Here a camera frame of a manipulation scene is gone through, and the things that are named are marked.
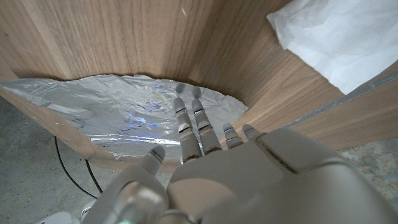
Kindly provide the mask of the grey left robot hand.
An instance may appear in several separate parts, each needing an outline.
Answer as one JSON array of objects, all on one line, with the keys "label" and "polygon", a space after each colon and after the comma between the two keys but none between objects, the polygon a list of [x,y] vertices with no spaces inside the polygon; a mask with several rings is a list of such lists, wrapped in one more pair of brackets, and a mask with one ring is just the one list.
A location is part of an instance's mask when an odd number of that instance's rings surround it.
[{"label": "grey left robot hand", "polygon": [[396,223],[376,188],[335,151],[289,129],[225,124],[222,150],[199,100],[174,100],[183,163],[163,187],[154,147],[123,170],[83,223]]}]

